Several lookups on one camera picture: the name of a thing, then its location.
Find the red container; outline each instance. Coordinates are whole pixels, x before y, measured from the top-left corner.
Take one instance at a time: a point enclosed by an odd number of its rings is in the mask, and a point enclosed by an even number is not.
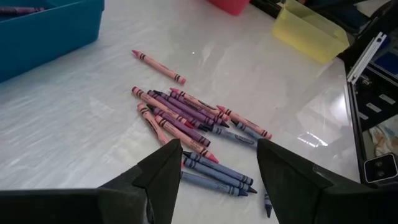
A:
[[[220,9],[237,16],[239,15],[244,7],[249,3],[250,0],[208,0]]]

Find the marble countertop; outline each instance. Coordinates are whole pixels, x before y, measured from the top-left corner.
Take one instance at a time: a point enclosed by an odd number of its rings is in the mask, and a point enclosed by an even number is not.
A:
[[[226,106],[277,144],[359,182],[343,62],[307,58],[272,35],[273,23],[252,5],[234,17],[203,0],[107,1],[96,42],[0,83],[0,189],[98,187],[158,149],[133,86],[175,87]],[[266,218],[256,152],[204,135],[259,193],[235,198],[182,182],[173,223],[277,223],[275,213]]]

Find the blue plastic tray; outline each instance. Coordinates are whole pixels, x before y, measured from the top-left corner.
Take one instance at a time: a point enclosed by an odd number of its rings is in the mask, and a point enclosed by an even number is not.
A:
[[[6,6],[47,10],[0,16],[0,82],[95,41],[104,0],[0,0]]]

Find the yellow plastic container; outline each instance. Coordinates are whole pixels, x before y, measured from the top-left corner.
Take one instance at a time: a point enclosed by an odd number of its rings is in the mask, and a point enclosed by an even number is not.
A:
[[[343,28],[294,0],[286,1],[272,33],[322,64],[349,46]]]

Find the crayon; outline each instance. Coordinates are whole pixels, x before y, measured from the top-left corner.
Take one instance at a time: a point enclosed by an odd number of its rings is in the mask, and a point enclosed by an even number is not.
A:
[[[176,99],[174,99],[172,97],[167,96],[165,93],[162,93],[162,92],[156,91],[156,90],[155,90],[155,92],[157,94],[159,94],[161,97],[163,97],[165,100],[167,100],[168,102],[170,102],[174,106],[180,108],[182,111],[188,113],[190,116],[193,116],[194,118],[196,118],[200,122],[205,123],[207,125],[214,125],[214,121],[212,119],[206,117],[205,115],[203,115],[201,113],[198,113],[198,112],[194,111],[189,106],[179,102],[178,100],[176,100]]]
[[[226,128],[229,128],[228,124],[226,124],[221,118],[218,118],[218,117],[215,116],[213,113],[211,113],[211,112],[209,112],[209,111],[203,109],[203,108],[200,107],[200,106],[194,105],[193,103],[189,102],[189,100],[185,99],[185,98],[182,97],[182,96],[181,96],[181,97],[178,97],[178,94],[176,94],[175,92],[171,91],[171,92],[170,92],[170,96],[171,96],[172,98],[178,100],[179,102],[181,102],[181,103],[183,103],[183,104],[189,106],[191,109],[193,109],[193,110],[195,110],[195,111],[197,111],[197,112],[199,112],[199,113],[205,115],[206,117],[212,119],[216,124],[222,125],[222,126],[224,126],[224,127],[226,127]]]
[[[185,99],[187,99],[189,102],[193,103],[194,105],[206,109],[207,111],[209,111],[213,115],[217,116],[218,118],[221,118],[223,121],[228,121],[229,120],[229,117],[226,114],[224,114],[223,112],[219,111],[218,109],[209,106],[208,104],[196,99],[195,97],[193,97],[191,95],[188,95],[188,94],[184,93],[181,90],[178,90],[176,88],[170,88],[170,89],[173,92],[176,92],[178,94],[178,96],[182,96]]]
[[[217,170],[219,172],[222,172],[223,174],[226,174],[226,175],[228,175],[228,176],[230,176],[232,178],[235,178],[238,181],[241,181],[241,182],[243,182],[245,184],[248,184],[248,185],[252,185],[253,184],[253,179],[252,178],[250,178],[248,176],[245,176],[243,174],[240,174],[240,173],[236,172],[235,170],[232,170],[232,169],[230,169],[228,167],[225,167],[225,166],[223,166],[221,164],[217,164],[217,163],[215,163],[213,161],[210,161],[210,160],[208,160],[208,159],[206,159],[206,158],[204,158],[202,156],[199,156],[198,154],[196,154],[194,152],[183,151],[182,153],[185,156],[187,156],[188,158],[190,158],[191,160],[199,162],[199,163],[201,163],[201,164],[203,164],[203,165],[205,165],[207,167],[210,167],[210,168],[212,168],[214,170]]]
[[[194,130],[187,128],[185,125],[178,122],[176,119],[172,118],[170,115],[164,113],[164,111],[161,111],[160,109],[158,109],[152,105],[148,105],[148,107],[155,115],[159,115],[159,116],[163,117],[168,122],[170,122],[172,125],[174,125],[176,128],[178,128],[180,131],[185,133],[187,136],[190,136],[193,140],[199,142],[200,144],[202,144],[206,147],[208,147],[210,145],[211,142],[209,141],[209,139],[201,136]]]
[[[209,129],[209,131],[211,131],[212,133],[217,134],[219,136],[228,138],[232,141],[240,142],[240,143],[243,143],[245,145],[248,145],[248,146],[251,146],[251,147],[257,149],[257,141],[253,141],[253,140],[245,138],[243,136],[234,134],[234,133],[229,132],[223,128],[217,128],[217,127],[213,126]]]
[[[271,204],[271,201],[269,200],[269,195],[268,195],[267,189],[265,189],[264,205],[266,208],[267,217],[269,218],[269,217],[271,217],[272,204]]]
[[[181,77],[179,74],[171,71],[166,66],[162,65],[159,62],[156,62],[154,59],[150,58],[149,56],[143,54],[142,52],[132,50],[132,52],[136,55],[137,58],[143,60],[148,65],[154,67],[156,70],[160,71],[161,73],[169,76],[170,78],[174,79],[174,81],[184,84],[187,80]]]
[[[157,108],[161,109],[162,111],[166,112],[168,115],[176,119],[177,121],[185,124],[188,128],[193,128],[193,126],[183,117],[178,115],[176,112],[170,110],[168,107],[163,105],[161,102],[153,99],[153,97],[149,96],[148,94],[144,93],[142,90],[140,90],[138,87],[134,86],[132,88],[132,93],[142,100],[144,100],[147,104],[150,104],[152,106],[156,106]]]
[[[200,129],[202,131],[207,132],[208,128],[202,125],[199,121],[197,121],[195,118],[192,118],[189,114],[185,113],[184,111],[178,109],[176,106],[173,104],[169,103],[167,100],[165,100],[163,97],[159,96],[156,94],[154,91],[149,90],[148,95],[155,98],[155,100],[161,102],[163,105],[168,107],[170,110],[176,112],[177,114],[181,115],[181,117],[185,118],[192,126],[194,126],[197,129]]]
[[[210,180],[204,177],[199,177],[197,175],[193,175],[184,171],[181,171],[181,180],[189,182],[191,184],[200,185],[202,187],[206,187],[208,189],[217,190],[219,192],[223,192],[226,194],[234,195],[234,196],[248,196],[249,194],[243,190],[239,190],[236,187],[232,187],[226,184],[222,184],[220,182]]]
[[[214,170],[212,168],[209,168],[207,166],[204,166],[198,162],[195,162],[188,157],[184,159],[184,166],[192,168],[202,174],[208,175],[209,177],[212,177],[216,180],[220,180],[226,184],[229,184],[233,187],[237,187],[238,189],[244,190],[245,192],[250,192],[250,193],[257,193],[256,190],[251,188],[248,184],[244,184],[228,175],[225,175],[221,172],[218,172],[217,170]]]
[[[259,133],[261,136],[265,137],[266,139],[271,139],[272,134],[268,133],[266,130],[260,128],[253,122],[249,121],[248,119],[244,119],[242,116],[238,115],[237,113],[232,112],[230,109],[225,108],[224,106],[217,105],[218,109],[220,109],[222,112],[226,113],[228,116],[230,116],[232,119],[235,121],[239,121],[240,123],[243,123],[247,127],[255,130],[255,132]]]
[[[0,15],[22,16],[44,10],[43,7],[0,7]]]
[[[235,126],[237,128],[239,128],[240,130],[242,130],[243,132],[245,132],[246,134],[252,136],[255,140],[258,141],[258,139],[262,139],[264,137],[262,137],[261,135],[259,135],[257,132],[255,132],[253,129],[247,127],[246,125],[240,123],[239,121],[235,121],[234,119],[231,119],[231,122],[233,124],[235,124]]]
[[[188,102],[188,104],[186,104],[185,101],[188,101],[188,100],[186,100],[182,96],[178,96],[178,94],[176,94],[173,91],[170,93],[170,96],[167,96],[165,93],[162,93],[162,97],[166,98],[166,100],[170,101],[176,107],[180,108],[181,110],[184,110],[185,112],[187,112],[188,114],[192,115],[193,117],[195,117],[196,119],[198,119],[199,121],[201,121],[205,124],[213,125],[214,123],[216,123],[218,125],[229,128],[228,124],[226,124],[225,121],[223,121],[221,118],[218,118],[218,117],[212,115],[209,111],[207,111],[203,108],[199,108],[197,106],[192,106],[192,104],[189,105],[189,102]]]
[[[155,118],[151,115],[148,108],[146,108],[144,104],[140,103],[137,105],[137,110],[148,122],[149,126],[152,128],[152,130],[156,134],[157,139],[162,143],[162,145],[167,144],[169,142],[168,137],[156,123]]]
[[[168,132],[172,133],[176,138],[181,139],[181,141],[184,142],[188,147],[191,147],[193,150],[198,152],[203,157],[206,157],[207,159],[215,163],[218,163],[216,157],[211,152],[207,151],[206,147],[203,147],[201,144],[197,143],[192,138],[182,133],[175,126],[167,122],[166,119],[162,118],[159,115],[156,115],[155,120],[161,127],[165,128]]]

